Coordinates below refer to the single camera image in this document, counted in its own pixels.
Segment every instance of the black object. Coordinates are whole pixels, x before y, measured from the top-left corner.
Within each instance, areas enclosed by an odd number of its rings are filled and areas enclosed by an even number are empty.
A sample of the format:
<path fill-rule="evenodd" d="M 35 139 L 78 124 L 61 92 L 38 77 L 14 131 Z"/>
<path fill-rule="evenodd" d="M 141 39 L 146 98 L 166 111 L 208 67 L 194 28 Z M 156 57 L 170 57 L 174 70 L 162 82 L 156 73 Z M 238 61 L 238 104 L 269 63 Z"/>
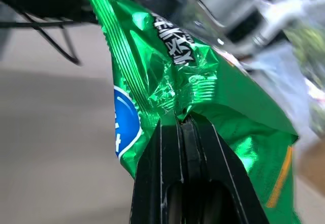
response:
<path fill-rule="evenodd" d="M 135 177 L 130 224 L 267 224 L 246 170 L 205 117 L 161 119 Z"/>

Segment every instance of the reflective foil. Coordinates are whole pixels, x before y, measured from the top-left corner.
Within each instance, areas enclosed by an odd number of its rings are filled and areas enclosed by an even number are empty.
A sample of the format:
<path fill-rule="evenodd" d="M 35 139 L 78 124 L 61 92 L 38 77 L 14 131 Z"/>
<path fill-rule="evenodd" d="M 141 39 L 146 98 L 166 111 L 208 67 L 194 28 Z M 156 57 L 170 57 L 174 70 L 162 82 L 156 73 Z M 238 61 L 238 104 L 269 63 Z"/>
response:
<path fill-rule="evenodd" d="M 292 144 L 278 105 L 215 49 L 130 0 L 90 0 L 111 50 L 116 153 L 134 177 L 159 118 L 206 116 L 243 162 L 271 223 L 293 214 Z"/>

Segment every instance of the wrinkled packaging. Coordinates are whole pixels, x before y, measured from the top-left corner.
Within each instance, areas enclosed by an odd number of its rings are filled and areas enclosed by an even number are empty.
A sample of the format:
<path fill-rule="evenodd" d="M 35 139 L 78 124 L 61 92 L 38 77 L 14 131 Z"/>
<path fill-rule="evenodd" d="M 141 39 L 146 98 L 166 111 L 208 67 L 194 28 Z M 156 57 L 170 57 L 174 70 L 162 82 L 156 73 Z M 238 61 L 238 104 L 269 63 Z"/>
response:
<path fill-rule="evenodd" d="M 90 0 L 113 60 L 116 154 L 134 177 L 161 115 L 206 116 L 243 162 L 271 223 L 294 223 L 283 111 L 207 44 L 130 0 Z"/>

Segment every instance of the blue logo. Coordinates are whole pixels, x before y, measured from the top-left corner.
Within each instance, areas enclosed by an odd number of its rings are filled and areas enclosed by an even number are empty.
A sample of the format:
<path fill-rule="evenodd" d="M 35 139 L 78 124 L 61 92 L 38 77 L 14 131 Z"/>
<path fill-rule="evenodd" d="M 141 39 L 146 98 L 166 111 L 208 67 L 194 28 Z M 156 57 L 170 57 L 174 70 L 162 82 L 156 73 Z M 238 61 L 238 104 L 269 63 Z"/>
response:
<path fill-rule="evenodd" d="M 131 148 L 141 135 L 138 112 L 128 94 L 114 86 L 115 152 L 118 158 Z"/>

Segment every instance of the blurred background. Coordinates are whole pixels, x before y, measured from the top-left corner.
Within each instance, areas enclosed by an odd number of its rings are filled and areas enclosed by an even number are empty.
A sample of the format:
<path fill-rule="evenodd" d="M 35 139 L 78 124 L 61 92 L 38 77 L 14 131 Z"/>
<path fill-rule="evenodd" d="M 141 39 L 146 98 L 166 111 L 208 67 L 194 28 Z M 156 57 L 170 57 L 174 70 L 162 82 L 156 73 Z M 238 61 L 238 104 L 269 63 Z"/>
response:
<path fill-rule="evenodd" d="M 0 18 L 21 20 L 1 5 Z M 48 33 L 68 48 L 59 28 Z M 68 33 L 81 67 L 33 29 L 0 29 L 0 223 L 128 223 L 133 180 L 115 155 L 110 52 L 97 25 Z M 318 140 L 306 129 L 297 166 Z M 303 223 L 323 223 L 323 190 L 295 179 Z"/>

